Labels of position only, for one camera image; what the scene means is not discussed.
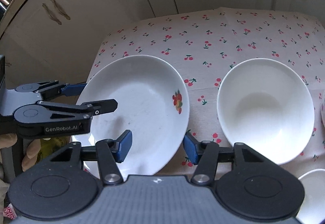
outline white plate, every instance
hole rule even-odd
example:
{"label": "white plate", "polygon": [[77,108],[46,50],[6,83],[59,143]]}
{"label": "white plate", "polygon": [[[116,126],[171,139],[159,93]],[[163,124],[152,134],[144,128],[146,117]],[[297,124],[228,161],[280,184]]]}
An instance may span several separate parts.
{"label": "white plate", "polygon": [[[176,153],[189,122],[189,96],[179,73],[153,56],[118,59],[89,81],[77,104],[104,99],[115,99],[117,110],[94,116],[90,133],[75,135],[73,141],[90,146],[102,139],[116,139],[129,129],[132,147],[118,164],[123,178],[153,175],[162,169]],[[97,162],[85,164],[99,178]]]}
{"label": "white plate", "polygon": [[319,224],[325,220],[325,169],[309,171],[298,179],[305,189],[305,198],[297,219],[303,224]]}
{"label": "white plate", "polygon": [[232,68],[217,96],[221,128],[230,144],[243,142],[277,164],[297,157],[314,128],[314,105],[302,79],[271,59]]}

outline human hand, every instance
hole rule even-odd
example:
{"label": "human hand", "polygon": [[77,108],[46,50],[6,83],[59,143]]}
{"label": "human hand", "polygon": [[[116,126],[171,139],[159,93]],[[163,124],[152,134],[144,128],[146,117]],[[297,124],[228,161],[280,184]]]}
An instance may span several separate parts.
{"label": "human hand", "polygon": [[[14,133],[0,135],[0,149],[13,146],[17,142],[17,135]],[[33,140],[27,147],[26,155],[22,161],[22,170],[25,172],[31,168],[37,160],[37,154],[41,149],[39,139]]]}

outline cabinet handle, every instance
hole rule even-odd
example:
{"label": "cabinet handle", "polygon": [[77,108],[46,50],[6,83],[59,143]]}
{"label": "cabinet handle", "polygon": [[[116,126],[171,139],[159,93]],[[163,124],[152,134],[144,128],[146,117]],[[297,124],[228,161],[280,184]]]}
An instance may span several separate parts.
{"label": "cabinet handle", "polygon": [[58,23],[59,25],[62,25],[62,22],[58,20],[58,18],[55,16],[54,12],[48,9],[48,6],[46,4],[42,4],[42,7],[46,10],[46,13],[48,14],[48,17]]}
{"label": "cabinet handle", "polygon": [[67,20],[70,20],[71,19],[66,14],[66,12],[64,11],[64,9],[55,0],[51,0],[51,2],[53,3],[55,9],[59,12],[60,15],[64,16]]}

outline black bracket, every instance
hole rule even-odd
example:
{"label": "black bracket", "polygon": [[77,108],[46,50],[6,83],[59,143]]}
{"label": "black bracket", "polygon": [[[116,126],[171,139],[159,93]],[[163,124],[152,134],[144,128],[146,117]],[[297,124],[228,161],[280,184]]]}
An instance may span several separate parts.
{"label": "black bracket", "polygon": [[82,105],[38,101],[14,112],[17,136],[37,139],[86,134],[90,132],[94,115],[111,113],[116,109],[115,99],[86,102]]}

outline fruit decal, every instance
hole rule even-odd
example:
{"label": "fruit decal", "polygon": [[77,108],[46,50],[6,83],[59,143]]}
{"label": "fruit decal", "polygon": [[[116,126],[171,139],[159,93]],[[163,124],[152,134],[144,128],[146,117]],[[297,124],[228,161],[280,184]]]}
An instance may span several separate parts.
{"label": "fruit decal", "polygon": [[178,114],[182,113],[182,95],[180,94],[179,90],[177,90],[177,92],[175,92],[175,95],[173,95],[173,100],[174,106],[178,111]]}
{"label": "fruit decal", "polygon": [[182,161],[182,166],[185,166],[187,163],[188,167],[192,167],[193,163],[191,163],[190,159],[188,157],[185,157],[185,161]]}

